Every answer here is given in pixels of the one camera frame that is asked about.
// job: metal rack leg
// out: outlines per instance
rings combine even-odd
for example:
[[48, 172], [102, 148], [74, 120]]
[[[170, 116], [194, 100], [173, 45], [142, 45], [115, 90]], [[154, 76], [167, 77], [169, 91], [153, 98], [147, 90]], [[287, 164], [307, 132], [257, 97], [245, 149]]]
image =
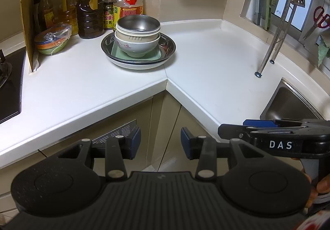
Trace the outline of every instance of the metal rack leg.
[[262, 77], [261, 73], [265, 69], [266, 63], [268, 62], [268, 60], [270, 58], [270, 55], [272, 54], [273, 49], [275, 47], [275, 44], [276, 44], [276, 42], [277, 42], [277, 40], [279, 38], [279, 34], [282, 31], [282, 27], [283, 27], [283, 25], [285, 23], [285, 18], [287, 16], [288, 11], [289, 11], [289, 8], [290, 8], [290, 4], [291, 4], [291, 0], [286, 0], [285, 6], [284, 6], [284, 10], [283, 10], [283, 13], [282, 13], [282, 17], [281, 17], [280, 25], [279, 25], [279, 27], [276, 30], [276, 33], [275, 33], [275, 35], [273, 37], [273, 40], [272, 40], [272, 42], [271, 42], [271, 44], [269, 46], [269, 49], [267, 50], [266, 56], [264, 57], [264, 59], [263, 59], [261, 65], [260, 65], [258, 71], [255, 72], [255, 76], [256, 77]]
[[283, 33], [282, 39], [281, 39], [281, 41], [278, 43], [278, 45], [276, 46], [276, 48], [275, 48], [275, 52], [273, 53], [272, 58], [271, 58], [271, 60], [270, 60], [270, 62], [271, 62], [272, 64], [275, 64], [275, 59], [276, 59], [276, 57], [277, 57], [277, 55], [278, 55], [278, 53], [279, 53], [279, 50], [281, 49], [281, 47], [282, 47], [282, 45], [283, 45], [283, 43], [284, 43], [284, 41], [285, 41], [285, 37], [286, 37], [286, 35], [288, 34], [288, 31], [289, 31], [290, 25], [291, 25], [291, 23], [292, 23], [293, 16], [294, 16], [294, 14], [295, 14], [295, 12], [296, 12], [296, 9], [297, 9], [297, 5], [293, 5], [293, 9], [292, 9], [292, 12], [291, 12], [291, 15], [290, 15], [290, 18], [289, 18], [288, 24], [287, 24], [287, 26], [286, 26], [286, 28], [285, 28], [284, 33]]

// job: countertop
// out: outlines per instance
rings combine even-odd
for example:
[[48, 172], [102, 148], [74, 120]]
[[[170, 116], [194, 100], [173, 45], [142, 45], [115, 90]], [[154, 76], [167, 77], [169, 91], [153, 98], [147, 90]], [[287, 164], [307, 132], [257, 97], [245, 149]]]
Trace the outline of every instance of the countertop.
[[22, 112], [0, 124], [0, 168], [167, 90], [215, 138], [222, 123], [258, 119], [282, 78], [330, 120], [330, 97], [281, 53], [262, 78], [254, 72], [268, 45], [223, 20], [162, 23], [177, 45], [156, 69], [112, 64], [99, 38], [72, 37], [65, 50], [44, 57], [29, 74], [25, 61]]

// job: sink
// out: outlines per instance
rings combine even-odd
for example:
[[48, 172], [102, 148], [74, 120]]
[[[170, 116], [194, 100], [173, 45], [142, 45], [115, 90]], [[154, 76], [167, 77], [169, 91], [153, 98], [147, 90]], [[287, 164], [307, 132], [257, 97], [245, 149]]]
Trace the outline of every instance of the sink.
[[297, 90], [282, 79], [260, 119], [323, 119], [323, 117]]

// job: cardboard panel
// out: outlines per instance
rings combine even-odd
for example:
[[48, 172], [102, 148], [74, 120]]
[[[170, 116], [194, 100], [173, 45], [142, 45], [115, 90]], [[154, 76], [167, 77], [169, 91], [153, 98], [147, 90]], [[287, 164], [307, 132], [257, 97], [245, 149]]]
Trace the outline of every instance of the cardboard panel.
[[31, 69], [33, 69], [33, 0], [20, 0], [21, 19]]

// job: red scissors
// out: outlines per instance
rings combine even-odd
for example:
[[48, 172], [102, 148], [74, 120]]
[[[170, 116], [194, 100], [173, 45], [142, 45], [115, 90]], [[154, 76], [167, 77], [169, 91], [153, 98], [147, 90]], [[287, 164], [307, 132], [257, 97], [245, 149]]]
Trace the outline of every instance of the red scissors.
[[330, 26], [330, 15], [326, 14], [323, 16], [324, 14], [324, 8], [321, 6], [318, 6], [315, 11], [314, 11], [314, 25], [308, 30], [308, 32], [306, 33], [306, 35], [304, 36], [304, 39], [308, 38], [316, 28], [327, 28]]

